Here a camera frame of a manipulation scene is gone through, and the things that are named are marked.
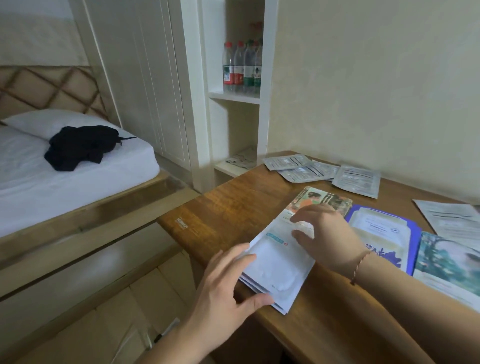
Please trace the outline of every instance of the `bracelet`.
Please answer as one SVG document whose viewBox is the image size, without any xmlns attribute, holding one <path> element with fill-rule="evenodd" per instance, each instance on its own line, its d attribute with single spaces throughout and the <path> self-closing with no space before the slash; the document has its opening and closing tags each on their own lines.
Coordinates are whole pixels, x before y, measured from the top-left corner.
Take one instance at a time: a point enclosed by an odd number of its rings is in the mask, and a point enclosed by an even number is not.
<svg viewBox="0 0 480 364">
<path fill-rule="evenodd" d="M 353 277 L 352 280 L 350 281 L 350 284 L 352 286 L 355 286 L 355 277 L 357 276 L 357 271 L 359 270 L 360 264 L 362 264 L 363 260 L 370 255 L 370 253 L 373 253 L 373 250 L 370 250 L 367 254 L 363 256 L 362 259 L 360 259 L 359 263 L 357 264 L 357 267 L 355 268 L 355 271 L 353 272 Z"/>
</svg>

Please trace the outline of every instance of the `bottle label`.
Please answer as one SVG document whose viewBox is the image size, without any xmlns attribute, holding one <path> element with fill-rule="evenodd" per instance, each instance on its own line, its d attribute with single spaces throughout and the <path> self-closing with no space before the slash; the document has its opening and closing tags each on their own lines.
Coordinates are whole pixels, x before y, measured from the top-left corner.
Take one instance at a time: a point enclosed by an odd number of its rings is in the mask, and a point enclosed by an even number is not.
<svg viewBox="0 0 480 364">
<path fill-rule="evenodd" d="M 243 84 L 246 87 L 255 86 L 255 66 L 243 67 Z"/>
<path fill-rule="evenodd" d="M 233 84 L 233 66 L 223 66 L 223 83 L 226 85 Z"/>
<path fill-rule="evenodd" d="M 262 66 L 255 66 L 255 87 L 262 84 Z"/>
<path fill-rule="evenodd" d="M 243 85 L 243 66 L 233 66 L 235 72 L 234 85 Z"/>
</svg>

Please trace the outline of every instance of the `plastic water bottle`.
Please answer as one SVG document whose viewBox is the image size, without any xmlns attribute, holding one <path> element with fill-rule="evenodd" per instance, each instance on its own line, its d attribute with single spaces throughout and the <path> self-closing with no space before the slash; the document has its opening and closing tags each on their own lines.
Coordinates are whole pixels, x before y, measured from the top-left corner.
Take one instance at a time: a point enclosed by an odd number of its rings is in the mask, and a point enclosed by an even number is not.
<svg viewBox="0 0 480 364">
<path fill-rule="evenodd" d="M 223 50 L 223 92 L 233 91 L 233 49 L 232 43 L 225 43 Z"/>
<path fill-rule="evenodd" d="M 245 50 L 245 61 L 243 67 L 243 91 L 246 94 L 255 93 L 255 58 L 253 40 L 248 41 L 248 47 Z"/>
<path fill-rule="evenodd" d="M 235 51 L 234 66 L 235 78 L 233 81 L 233 90 L 235 92 L 243 92 L 243 62 L 245 53 L 245 45 L 242 41 L 238 43 L 237 50 Z"/>
<path fill-rule="evenodd" d="M 260 86 L 262 85 L 262 44 L 258 45 L 257 54 L 255 57 L 255 93 L 260 94 Z"/>
</svg>

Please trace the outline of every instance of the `wooden desk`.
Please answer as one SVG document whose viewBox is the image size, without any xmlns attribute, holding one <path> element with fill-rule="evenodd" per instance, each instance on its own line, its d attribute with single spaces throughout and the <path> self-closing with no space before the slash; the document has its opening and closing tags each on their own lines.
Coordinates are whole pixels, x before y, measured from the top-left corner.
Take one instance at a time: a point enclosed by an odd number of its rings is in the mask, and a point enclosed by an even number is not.
<svg viewBox="0 0 480 364">
<path fill-rule="evenodd" d="M 251 241 L 306 185 L 412 219 L 429 232 L 430 226 L 412 199 L 457 202 L 385 179 L 374 200 L 340 190 L 330 182 L 289 183 L 261 165 L 157 221 L 206 267 L 220 249 Z M 187 228 L 176 222 L 179 218 Z M 236 292 L 243 299 L 253 294 L 240 282 Z M 264 307 L 255 317 L 302 363 L 425 362 L 426 354 L 374 298 L 319 264 L 286 316 Z"/>
</svg>

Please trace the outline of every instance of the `white pillow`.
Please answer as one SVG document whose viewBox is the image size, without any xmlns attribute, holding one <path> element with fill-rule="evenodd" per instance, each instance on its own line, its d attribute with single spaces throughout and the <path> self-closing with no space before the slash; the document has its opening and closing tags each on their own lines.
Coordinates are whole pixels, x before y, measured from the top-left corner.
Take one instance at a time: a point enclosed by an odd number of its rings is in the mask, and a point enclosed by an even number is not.
<svg viewBox="0 0 480 364">
<path fill-rule="evenodd" d="M 4 119 L 3 122 L 21 132 L 38 136 L 47 141 L 59 133 L 65 126 L 79 128 L 81 126 L 104 125 L 119 131 L 122 130 L 118 126 L 96 116 L 55 109 L 29 111 L 23 114 L 13 115 Z"/>
</svg>

